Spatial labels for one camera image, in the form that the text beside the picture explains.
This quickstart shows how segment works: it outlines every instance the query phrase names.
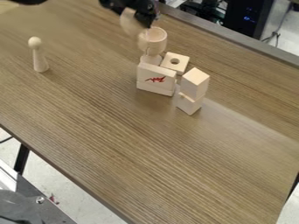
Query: white block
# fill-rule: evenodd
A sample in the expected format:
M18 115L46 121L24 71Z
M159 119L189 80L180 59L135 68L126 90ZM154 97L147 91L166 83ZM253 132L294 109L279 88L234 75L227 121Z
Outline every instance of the white block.
M163 88L159 88L159 87L155 87L152 85L149 85L145 82L142 81L138 81L137 82L137 88L141 89L141 90L145 90L145 91L149 91L155 94L159 94L159 95L168 95L168 96L173 96L176 87L174 87L172 90L166 90Z
M172 91L176 85L177 72L170 69L140 63L137 67L137 81L155 88Z
M173 52L167 52L160 67L172 69L174 71L177 71L177 74L182 75L187 68L189 60L190 57L188 56Z
M183 93L178 93L177 98L177 107L182 109L189 116L193 115L198 109L201 108L202 102L204 100L204 96L198 98L194 101L192 98L188 97Z
M209 87L210 75L200 71L196 67L184 74L181 80L181 92L193 100L205 94Z

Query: stacked blocks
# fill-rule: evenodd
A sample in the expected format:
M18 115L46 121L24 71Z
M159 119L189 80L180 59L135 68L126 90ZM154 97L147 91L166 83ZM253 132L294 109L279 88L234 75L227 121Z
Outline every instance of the stacked blocks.
M177 107L189 116L201 108L210 76L196 67L184 74L177 99Z

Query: wood grain surface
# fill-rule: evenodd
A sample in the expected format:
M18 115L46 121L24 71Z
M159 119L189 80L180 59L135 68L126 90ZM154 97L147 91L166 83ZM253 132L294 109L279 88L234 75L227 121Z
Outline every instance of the wood grain surface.
M136 89L141 52L96 1L0 18L0 124L74 183L129 223L275 223L299 165L296 67L164 16L168 51L211 75L188 116Z

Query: floor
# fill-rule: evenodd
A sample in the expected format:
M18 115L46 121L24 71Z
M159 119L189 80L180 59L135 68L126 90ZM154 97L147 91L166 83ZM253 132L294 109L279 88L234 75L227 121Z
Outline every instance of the floor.
M287 0L276 1L264 38L276 29L288 3ZM0 0L0 13L14 7L17 5ZM281 37L278 45L282 50L296 55L299 55L298 22L299 12L291 11L280 30ZM269 44L275 45L275 39ZM0 129L0 141L8 136L6 132ZM19 142L15 139L0 144L0 158L8 165L13 166L18 147ZM47 196L50 197L53 194L56 201L59 202L58 207L79 224L125 223L33 153L29 157L24 176Z

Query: block with hole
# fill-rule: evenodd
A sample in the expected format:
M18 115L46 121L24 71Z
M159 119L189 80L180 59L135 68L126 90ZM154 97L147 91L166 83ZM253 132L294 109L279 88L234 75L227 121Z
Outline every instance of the block with hole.
M164 88L160 88L160 87L156 87L156 86L147 84L146 82L143 82L143 81L137 82L137 88L141 89L141 90L149 91L151 93L155 93L155 94L159 94L159 95L168 95L168 96L173 96L173 94L176 90L176 86L171 90L167 90Z
M182 76L180 91L193 100L205 94L209 87L210 75L200 71L196 67Z
M178 93L177 108L183 110L187 115L191 116L201 108L204 96L199 97L196 101L183 93Z
M178 53L167 52L160 67L169 68L177 71L177 74L182 75L186 70L190 57Z
M137 67L137 81L144 82L155 88L172 91L176 85L177 72L147 63Z

